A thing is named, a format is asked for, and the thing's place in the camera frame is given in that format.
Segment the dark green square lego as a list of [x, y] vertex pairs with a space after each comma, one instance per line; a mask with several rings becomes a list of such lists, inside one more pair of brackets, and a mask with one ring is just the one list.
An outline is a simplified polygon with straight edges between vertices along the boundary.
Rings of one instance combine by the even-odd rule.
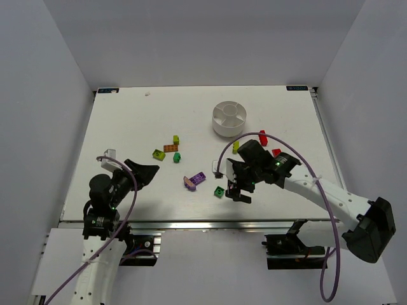
[[216, 196], [217, 198], [222, 198], [224, 195], [224, 189], [220, 186], [217, 186], [217, 188], [214, 191], [214, 196]]

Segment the dark green sloped lego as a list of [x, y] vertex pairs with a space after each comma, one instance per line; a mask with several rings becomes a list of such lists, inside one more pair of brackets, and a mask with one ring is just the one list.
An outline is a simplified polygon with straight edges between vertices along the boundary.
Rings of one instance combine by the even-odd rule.
[[181, 154], [179, 152], [175, 152], [173, 156], [173, 162], [178, 163], [181, 160]]

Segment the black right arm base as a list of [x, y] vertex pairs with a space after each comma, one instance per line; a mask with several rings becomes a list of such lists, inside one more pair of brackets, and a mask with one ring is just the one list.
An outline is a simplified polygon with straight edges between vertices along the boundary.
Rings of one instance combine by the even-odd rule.
[[284, 234], [267, 234], [261, 244], [266, 250], [268, 270], [322, 269], [325, 256], [331, 257], [333, 250], [321, 246], [306, 246], [299, 238], [305, 219], [294, 221]]

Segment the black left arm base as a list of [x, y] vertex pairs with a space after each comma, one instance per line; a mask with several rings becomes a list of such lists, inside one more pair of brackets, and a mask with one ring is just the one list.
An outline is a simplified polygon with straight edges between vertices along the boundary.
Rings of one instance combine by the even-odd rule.
[[160, 254], [162, 233], [159, 231], [129, 228], [126, 236], [127, 248], [120, 266], [153, 267]]

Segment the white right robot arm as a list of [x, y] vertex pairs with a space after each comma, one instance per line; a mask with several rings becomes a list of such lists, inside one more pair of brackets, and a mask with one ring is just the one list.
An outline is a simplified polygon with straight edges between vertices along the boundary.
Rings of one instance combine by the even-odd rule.
[[240, 161], [228, 158], [226, 197], [251, 203], [260, 182], [275, 184], [325, 209], [336, 224], [298, 219], [286, 234], [269, 234], [269, 255], [306, 255], [314, 247], [343, 248], [364, 262], [376, 263], [396, 232], [391, 204], [352, 194], [329, 181], [313, 177], [305, 162], [281, 152], [272, 156], [259, 142], [249, 140], [238, 149]]

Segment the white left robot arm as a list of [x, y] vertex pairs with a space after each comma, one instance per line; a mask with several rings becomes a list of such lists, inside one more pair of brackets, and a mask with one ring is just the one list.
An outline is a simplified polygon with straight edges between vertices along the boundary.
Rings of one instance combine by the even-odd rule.
[[84, 207], [83, 256], [71, 304], [109, 304], [118, 267], [141, 256], [156, 259], [153, 236], [131, 233], [120, 220], [118, 205], [128, 193], [147, 186], [158, 172], [157, 165], [140, 165], [126, 159], [111, 165], [111, 175], [98, 174], [89, 182]]

